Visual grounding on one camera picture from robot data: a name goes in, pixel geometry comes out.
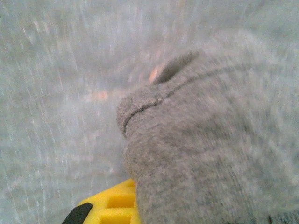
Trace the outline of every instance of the gray textured surface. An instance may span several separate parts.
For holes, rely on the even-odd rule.
[[[298,1],[279,2],[2,0],[0,223],[61,223],[125,180],[116,106],[178,48],[227,27],[297,46]]]

